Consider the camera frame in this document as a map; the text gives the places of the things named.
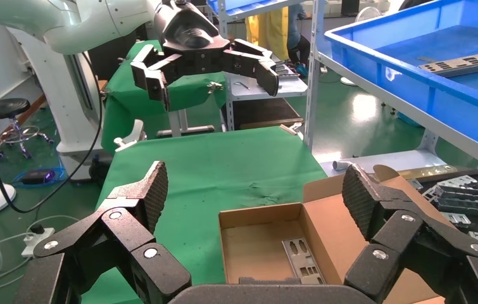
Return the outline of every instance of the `robotic hand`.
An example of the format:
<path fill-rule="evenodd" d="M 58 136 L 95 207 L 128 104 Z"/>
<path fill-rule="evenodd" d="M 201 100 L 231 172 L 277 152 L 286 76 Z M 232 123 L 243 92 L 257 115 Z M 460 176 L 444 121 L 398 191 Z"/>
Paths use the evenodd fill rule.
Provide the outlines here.
<path fill-rule="evenodd" d="M 183 75 L 229 72 L 255 78 L 269 95 L 278 91 L 272 52 L 241 39 L 230 42 L 184 0 L 163 0 L 154 16 L 163 52 L 144 46 L 132 60 L 134 83 L 169 110 L 167 86 Z"/>

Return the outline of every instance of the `green table cover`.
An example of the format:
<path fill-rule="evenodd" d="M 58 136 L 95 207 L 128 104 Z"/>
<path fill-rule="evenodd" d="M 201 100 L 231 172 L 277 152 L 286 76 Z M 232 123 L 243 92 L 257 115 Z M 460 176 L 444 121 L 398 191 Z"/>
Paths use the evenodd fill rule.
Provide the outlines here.
<path fill-rule="evenodd" d="M 161 50 L 158 41 L 138 42 L 132 46 L 125 61 L 112 76 L 106 86 L 106 114 L 104 116 L 101 145 L 114 152 L 117 146 L 114 138 L 125 137 L 132 131 L 135 119 L 148 121 L 154 115 L 164 113 L 162 102 L 150 100 L 148 92 L 134 85 L 130 62 L 146 44 L 152 44 Z M 209 97 L 207 84 L 218 82 L 223 90 L 215 91 L 218 107 L 225 104 L 225 77 L 222 72 L 202 75 L 183 76 L 168 86 L 170 93 L 170 111 L 177 111 L 204 103 Z"/>
<path fill-rule="evenodd" d="M 300 138 L 279 127 L 155 139 L 116 153 L 97 206 L 114 187 L 142 179 L 155 160 L 166 163 L 170 182 L 155 236 L 193 284 L 225 282 L 220 211 L 301 201 L 305 183 L 326 177 Z M 83 303 L 140 301 L 112 269 Z"/>

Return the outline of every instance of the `floor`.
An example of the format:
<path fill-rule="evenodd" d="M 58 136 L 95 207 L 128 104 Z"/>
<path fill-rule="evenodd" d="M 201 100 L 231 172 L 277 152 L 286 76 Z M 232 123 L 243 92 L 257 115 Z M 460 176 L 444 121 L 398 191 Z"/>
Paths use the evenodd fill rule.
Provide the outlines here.
<path fill-rule="evenodd" d="M 322 161 L 352 156 L 367 156 L 416 148 L 421 140 L 423 128 L 412 127 L 396 116 L 388 108 L 381 106 L 381 101 L 357 87 L 348 87 L 339 83 L 339 77 L 328 73 L 321 78 L 321 85 L 316 112 L 315 144 L 313 155 Z M 290 98 L 289 103 L 301 116 L 305 116 L 305 97 Z M 188 110 L 189 124 L 213 124 L 220 130 L 218 109 L 212 102 L 207 102 Z M 49 136 L 59 141 L 52 115 L 46 108 L 39 110 L 28 124 L 34 124 Z M 147 126 L 155 132 L 167 128 L 167 117 L 155 117 Z M 32 159 L 26 160 L 16 148 L 5 148 L 6 157 L 0 160 L 0 174 L 4 181 L 11 182 L 20 172 L 33 168 L 51 168 L 58 166 L 58 157 L 54 146 L 41 139 L 30 141 L 27 149 L 32 152 Z M 437 145 L 438 155 L 452 165 L 478 168 L 478 161 L 466 155 L 458 148 L 440 140 Z M 28 209 L 47 195 L 54 186 L 36 189 L 17 189 L 16 204 Z M 23 233 L 36 219 L 52 215 L 69 215 L 81 219 L 91 212 L 99 196 L 100 188 L 91 183 L 68 183 L 42 208 L 39 214 L 30 212 L 19 214 L 9 208 L 0 212 L 0 240 Z M 72 223 L 67 218 L 54 218 L 46 226 L 60 230 Z M 0 245 L 4 257 L 3 270 L 18 265 L 23 243 L 11 240 Z M 0 279 L 4 284 L 20 276 L 24 267 L 13 274 Z M 11 303 L 18 282 L 0 288 L 0 303 Z"/>

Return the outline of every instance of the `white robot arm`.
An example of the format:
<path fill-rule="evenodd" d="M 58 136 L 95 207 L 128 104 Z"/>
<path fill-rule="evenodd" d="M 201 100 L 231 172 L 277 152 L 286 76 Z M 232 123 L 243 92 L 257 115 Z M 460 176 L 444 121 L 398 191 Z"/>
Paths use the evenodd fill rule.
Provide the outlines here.
<path fill-rule="evenodd" d="M 77 54 L 152 22 L 160 0 L 0 0 L 0 24 Z"/>

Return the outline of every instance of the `open cardboard box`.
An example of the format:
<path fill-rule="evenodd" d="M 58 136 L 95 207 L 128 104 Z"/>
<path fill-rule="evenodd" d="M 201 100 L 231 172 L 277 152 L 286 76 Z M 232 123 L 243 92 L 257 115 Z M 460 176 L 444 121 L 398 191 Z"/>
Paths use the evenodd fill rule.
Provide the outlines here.
<path fill-rule="evenodd" d="M 430 217 L 452 226 L 393 169 L 377 165 L 382 185 L 406 193 Z M 343 175 L 304 186 L 302 203 L 263 206 L 220 212 L 220 237 L 226 282 L 240 277 L 284 280 L 294 277 L 283 240 L 305 238 L 327 284 L 342 284 L 367 242 L 343 204 Z M 405 269 L 384 303 L 440 304 L 416 273 Z"/>

